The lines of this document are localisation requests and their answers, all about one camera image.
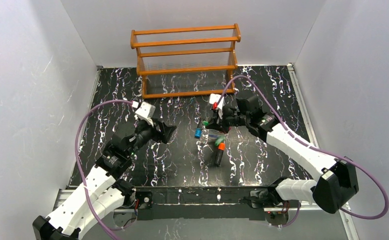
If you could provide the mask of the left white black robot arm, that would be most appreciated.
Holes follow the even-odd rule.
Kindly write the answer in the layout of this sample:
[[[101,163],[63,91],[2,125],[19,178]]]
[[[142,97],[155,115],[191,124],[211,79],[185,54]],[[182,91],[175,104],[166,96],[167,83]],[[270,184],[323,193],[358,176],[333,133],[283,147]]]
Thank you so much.
[[[33,221],[37,240],[81,240],[99,220],[130,201],[136,189],[121,177],[135,153],[149,141],[167,144],[177,128],[152,122],[126,122],[115,130],[82,183],[54,211]]]

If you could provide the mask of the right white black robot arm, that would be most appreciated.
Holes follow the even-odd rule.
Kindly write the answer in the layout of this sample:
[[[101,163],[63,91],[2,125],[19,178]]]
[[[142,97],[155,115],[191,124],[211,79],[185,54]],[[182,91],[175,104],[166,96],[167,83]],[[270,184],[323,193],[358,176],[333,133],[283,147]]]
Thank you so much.
[[[238,98],[237,107],[224,105],[221,95],[215,93],[208,102],[212,116],[206,129],[227,134],[232,127],[244,126],[254,137],[284,152],[312,177],[310,180],[282,177],[268,186],[264,197],[254,197],[255,200],[273,204],[305,201],[334,214],[359,192],[354,165],[313,150],[310,144],[301,144],[303,138],[284,127],[275,114],[265,112],[257,96]]]

